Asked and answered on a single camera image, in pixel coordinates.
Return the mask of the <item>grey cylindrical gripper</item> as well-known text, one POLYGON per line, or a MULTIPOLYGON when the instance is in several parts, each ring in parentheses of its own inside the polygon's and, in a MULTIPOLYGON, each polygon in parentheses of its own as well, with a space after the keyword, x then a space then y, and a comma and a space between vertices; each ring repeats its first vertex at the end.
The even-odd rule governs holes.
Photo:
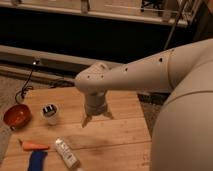
POLYGON ((108 105, 106 102, 106 93, 92 93, 85 95, 85 103, 84 103, 85 115, 82 117, 81 126, 85 128, 87 124, 92 120, 91 116, 97 116, 103 114, 105 117, 110 119, 114 119, 112 113, 108 110, 108 105))

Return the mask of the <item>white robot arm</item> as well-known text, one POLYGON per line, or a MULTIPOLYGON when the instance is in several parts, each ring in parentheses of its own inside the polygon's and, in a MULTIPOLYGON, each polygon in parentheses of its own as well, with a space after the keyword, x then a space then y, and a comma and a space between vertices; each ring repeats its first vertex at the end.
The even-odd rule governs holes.
POLYGON ((109 90, 167 93, 154 124, 150 171, 213 171, 213 38, 75 77, 86 120, 108 111, 109 90))

